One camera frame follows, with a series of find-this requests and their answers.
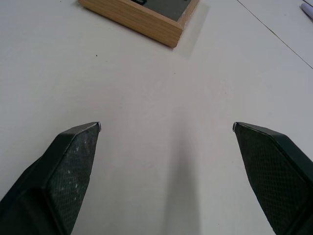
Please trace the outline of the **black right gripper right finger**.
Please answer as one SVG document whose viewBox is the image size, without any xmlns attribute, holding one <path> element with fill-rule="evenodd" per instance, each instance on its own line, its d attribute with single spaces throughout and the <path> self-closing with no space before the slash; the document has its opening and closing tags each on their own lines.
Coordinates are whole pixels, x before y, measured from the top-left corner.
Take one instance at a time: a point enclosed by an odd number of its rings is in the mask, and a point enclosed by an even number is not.
<svg viewBox="0 0 313 235">
<path fill-rule="evenodd" d="M 313 163 L 286 135 L 235 122 L 250 186 L 277 235 L 313 233 Z"/>
</svg>

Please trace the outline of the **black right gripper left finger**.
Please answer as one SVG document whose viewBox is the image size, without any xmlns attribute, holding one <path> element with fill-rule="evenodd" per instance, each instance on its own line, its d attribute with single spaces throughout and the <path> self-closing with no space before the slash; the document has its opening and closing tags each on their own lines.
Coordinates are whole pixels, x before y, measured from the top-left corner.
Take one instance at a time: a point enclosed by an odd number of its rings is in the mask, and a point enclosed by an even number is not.
<svg viewBox="0 0 313 235">
<path fill-rule="evenodd" d="M 0 202 L 2 235 L 69 235 L 92 171 L 99 122 L 61 132 Z"/>
</svg>

